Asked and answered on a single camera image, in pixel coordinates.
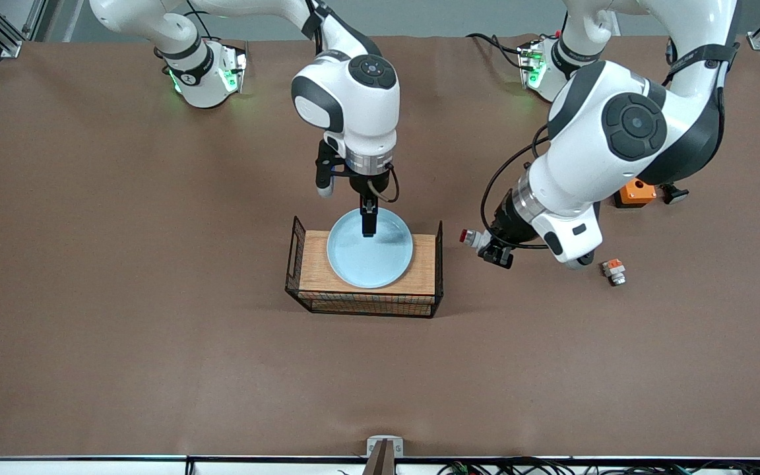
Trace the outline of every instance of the wooden board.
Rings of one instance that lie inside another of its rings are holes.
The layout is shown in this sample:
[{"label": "wooden board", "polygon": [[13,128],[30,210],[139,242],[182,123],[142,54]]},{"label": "wooden board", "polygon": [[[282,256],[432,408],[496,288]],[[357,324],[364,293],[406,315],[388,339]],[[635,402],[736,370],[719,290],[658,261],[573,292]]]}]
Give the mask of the wooden board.
[{"label": "wooden board", "polygon": [[302,291],[434,295],[435,236],[413,234],[412,262],[406,273],[383,288],[364,289],[340,279],[330,267],[327,257],[329,234],[329,231],[307,231],[301,262],[301,282],[298,286]]}]

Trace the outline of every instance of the brown tabletop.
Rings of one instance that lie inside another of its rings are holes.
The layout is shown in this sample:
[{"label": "brown tabletop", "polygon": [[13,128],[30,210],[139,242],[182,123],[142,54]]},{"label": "brown tabletop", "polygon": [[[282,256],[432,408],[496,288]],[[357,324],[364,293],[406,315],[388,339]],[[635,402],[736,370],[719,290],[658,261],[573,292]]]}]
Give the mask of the brown tabletop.
[{"label": "brown tabletop", "polygon": [[[28,43],[0,64],[0,455],[760,456],[760,53],[727,80],[720,153],[681,204],[604,207],[598,261],[515,267],[453,237],[547,105],[470,39],[380,38],[398,69],[391,208],[444,221],[432,321],[309,315],[290,226],[356,207],[314,189],[290,104],[311,42],[251,45],[246,96],[185,105],[147,44]],[[664,38],[612,40],[659,80]],[[492,211],[519,174],[495,186]]]}]

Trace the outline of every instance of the black wire basket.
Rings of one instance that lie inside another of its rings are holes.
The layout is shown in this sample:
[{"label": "black wire basket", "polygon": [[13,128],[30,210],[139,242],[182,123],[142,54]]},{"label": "black wire basket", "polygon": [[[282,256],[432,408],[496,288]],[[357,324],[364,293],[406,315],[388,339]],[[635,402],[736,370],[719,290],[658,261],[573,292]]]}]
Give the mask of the black wire basket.
[{"label": "black wire basket", "polygon": [[432,294],[384,294],[384,292],[338,292],[301,289],[301,264],[307,231],[295,216],[286,268],[286,293],[312,313],[376,315],[429,319],[444,296],[441,275],[441,222],[435,233],[435,289]]}]

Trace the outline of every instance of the robotic arm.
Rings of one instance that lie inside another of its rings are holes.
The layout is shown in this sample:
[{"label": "robotic arm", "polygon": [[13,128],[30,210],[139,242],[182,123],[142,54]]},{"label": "robotic arm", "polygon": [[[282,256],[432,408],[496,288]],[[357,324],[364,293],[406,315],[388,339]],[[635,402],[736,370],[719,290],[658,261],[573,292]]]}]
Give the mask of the robotic arm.
[{"label": "robotic arm", "polygon": [[[196,108],[213,108],[238,91],[241,58],[235,48],[202,40],[195,25],[170,13],[181,0],[90,0],[105,27],[141,36],[169,66],[175,89]],[[192,0],[196,9],[226,17],[276,15],[307,38],[317,32],[321,52],[292,79],[292,101],[308,124],[325,130],[316,161],[319,194],[334,177],[347,177],[360,194],[362,232],[377,229],[379,201],[393,175],[400,87],[392,65],[371,39],[317,0]]]},{"label": "robotic arm", "polygon": [[[600,201],[633,177],[650,184],[689,177],[711,160],[722,138],[737,0],[565,3],[561,37],[539,43],[544,54],[526,54],[542,59],[528,63],[528,85],[545,99],[557,90],[547,123],[551,146],[507,193],[488,229],[465,230],[461,237],[501,267],[512,265],[513,249],[537,237],[568,267],[590,264],[603,240]],[[597,61],[610,37],[604,15],[609,8],[651,13],[669,31],[674,56],[687,51],[670,58],[669,90],[616,63]]]}]

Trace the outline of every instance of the small white and orange connector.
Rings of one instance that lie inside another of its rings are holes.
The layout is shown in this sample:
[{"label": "small white and orange connector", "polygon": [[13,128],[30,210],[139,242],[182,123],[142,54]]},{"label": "small white and orange connector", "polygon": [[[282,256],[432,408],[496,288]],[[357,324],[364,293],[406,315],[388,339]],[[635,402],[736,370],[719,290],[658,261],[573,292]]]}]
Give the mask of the small white and orange connector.
[{"label": "small white and orange connector", "polygon": [[612,286],[622,286],[627,283],[627,277],[623,274],[627,269],[623,266],[621,259],[612,259],[603,262],[600,266],[603,268],[603,275],[609,278]]}]

